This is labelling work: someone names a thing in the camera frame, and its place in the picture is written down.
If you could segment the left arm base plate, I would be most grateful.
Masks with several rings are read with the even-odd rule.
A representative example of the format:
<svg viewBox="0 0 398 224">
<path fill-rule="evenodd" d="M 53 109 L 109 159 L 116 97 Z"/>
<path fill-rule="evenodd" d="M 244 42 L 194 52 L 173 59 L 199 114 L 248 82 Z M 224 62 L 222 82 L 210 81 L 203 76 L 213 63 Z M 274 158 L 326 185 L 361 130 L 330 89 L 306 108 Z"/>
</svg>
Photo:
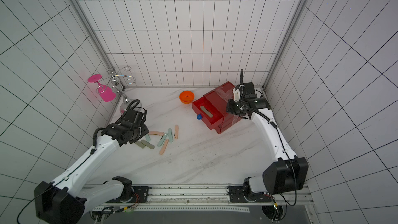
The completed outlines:
<svg viewBox="0 0 398 224">
<path fill-rule="evenodd" d="M 107 201 L 106 203 L 125 203 L 125 204 L 135 204 L 135 203 L 146 203 L 149 196 L 148 186 L 133 186 L 130 195 L 127 197 L 119 197 L 117 199 L 112 199 Z"/>
</svg>

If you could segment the red top drawer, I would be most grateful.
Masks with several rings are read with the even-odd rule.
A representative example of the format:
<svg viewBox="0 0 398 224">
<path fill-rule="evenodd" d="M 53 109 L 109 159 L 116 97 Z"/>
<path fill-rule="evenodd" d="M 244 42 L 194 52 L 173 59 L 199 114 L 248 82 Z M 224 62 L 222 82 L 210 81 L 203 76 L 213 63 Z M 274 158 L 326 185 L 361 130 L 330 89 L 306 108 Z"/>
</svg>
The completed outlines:
<svg viewBox="0 0 398 224">
<path fill-rule="evenodd" d="M 226 117 L 226 111 L 222 111 L 215 107 L 211 101 L 205 97 L 194 101 L 192 103 L 192 109 L 196 115 L 202 116 L 201 120 L 210 130 L 219 129 L 219 126 L 223 123 Z"/>
</svg>

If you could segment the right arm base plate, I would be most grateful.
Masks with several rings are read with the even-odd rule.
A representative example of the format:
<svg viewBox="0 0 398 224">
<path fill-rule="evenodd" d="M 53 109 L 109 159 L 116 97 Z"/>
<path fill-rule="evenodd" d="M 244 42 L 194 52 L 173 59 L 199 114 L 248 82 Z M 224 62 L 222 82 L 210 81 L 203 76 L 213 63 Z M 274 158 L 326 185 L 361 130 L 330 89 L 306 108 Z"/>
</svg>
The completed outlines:
<svg viewBox="0 0 398 224">
<path fill-rule="evenodd" d="M 272 199 L 264 193 L 252 193 L 244 186 L 228 186 L 227 194 L 231 203 L 271 203 Z"/>
</svg>

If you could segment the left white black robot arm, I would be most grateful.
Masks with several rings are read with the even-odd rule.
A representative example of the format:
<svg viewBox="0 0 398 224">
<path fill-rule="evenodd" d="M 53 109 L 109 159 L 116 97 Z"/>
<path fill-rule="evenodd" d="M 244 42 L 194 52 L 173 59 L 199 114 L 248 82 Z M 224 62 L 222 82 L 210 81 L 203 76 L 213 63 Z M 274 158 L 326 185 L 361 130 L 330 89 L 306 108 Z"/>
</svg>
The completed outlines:
<svg viewBox="0 0 398 224">
<path fill-rule="evenodd" d="M 137 204 L 140 196 L 132 181 L 115 176 L 104 184 L 83 190 L 102 163 L 123 145 L 133 144 L 149 133 L 144 108 L 129 108 L 116 122 L 94 131 L 93 145 L 53 181 L 41 182 L 34 190 L 35 214 L 49 224 L 76 224 L 95 207 L 115 200 Z"/>
</svg>

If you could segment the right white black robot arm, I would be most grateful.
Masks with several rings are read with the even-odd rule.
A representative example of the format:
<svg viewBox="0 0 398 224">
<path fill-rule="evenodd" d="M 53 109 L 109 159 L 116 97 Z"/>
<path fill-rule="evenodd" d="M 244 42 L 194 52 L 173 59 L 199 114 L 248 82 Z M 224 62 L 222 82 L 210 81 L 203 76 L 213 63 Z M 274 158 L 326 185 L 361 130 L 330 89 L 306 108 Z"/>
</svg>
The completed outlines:
<svg viewBox="0 0 398 224">
<path fill-rule="evenodd" d="M 265 97 L 258 97 L 253 83 L 241 82 L 228 100 L 227 113 L 251 120 L 266 145 L 265 170 L 245 180 L 249 194 L 297 192 L 304 187 L 308 162 L 299 157 L 284 138 Z"/>
</svg>

